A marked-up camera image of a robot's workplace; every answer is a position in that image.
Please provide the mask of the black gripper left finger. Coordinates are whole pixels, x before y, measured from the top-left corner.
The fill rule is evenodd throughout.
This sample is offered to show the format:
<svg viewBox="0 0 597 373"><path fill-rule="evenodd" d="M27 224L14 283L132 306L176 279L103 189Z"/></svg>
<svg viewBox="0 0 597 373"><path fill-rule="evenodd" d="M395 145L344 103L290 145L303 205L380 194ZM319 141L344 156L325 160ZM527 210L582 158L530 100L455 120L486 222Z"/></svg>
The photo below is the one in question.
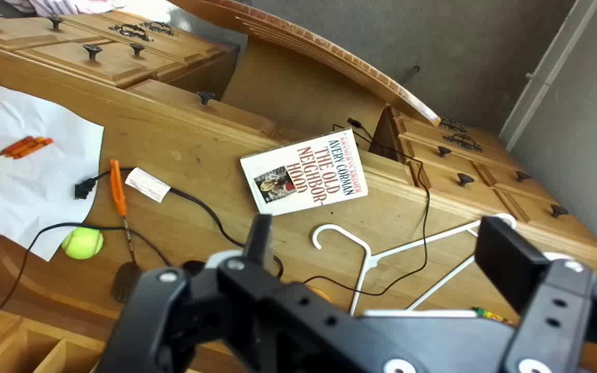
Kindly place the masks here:
<svg viewBox="0 0 597 373"><path fill-rule="evenodd" d="M95 373L183 373L200 345L224 340L256 373L292 373L292 342L266 299L272 217L257 216L240 256L200 274L167 268L140 279Z"/></svg>

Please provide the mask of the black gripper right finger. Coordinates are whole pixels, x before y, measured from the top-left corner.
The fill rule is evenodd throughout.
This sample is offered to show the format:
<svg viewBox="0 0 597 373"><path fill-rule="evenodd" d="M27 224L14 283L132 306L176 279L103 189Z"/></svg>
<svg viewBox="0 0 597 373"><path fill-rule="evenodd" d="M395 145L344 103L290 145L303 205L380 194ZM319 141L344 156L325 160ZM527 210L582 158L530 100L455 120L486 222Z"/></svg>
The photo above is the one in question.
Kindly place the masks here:
<svg viewBox="0 0 597 373"><path fill-rule="evenodd" d="M547 260L501 217L484 217L474 263L521 314L506 347L506 373L576 373L597 345L597 274L576 260Z"/></svg>

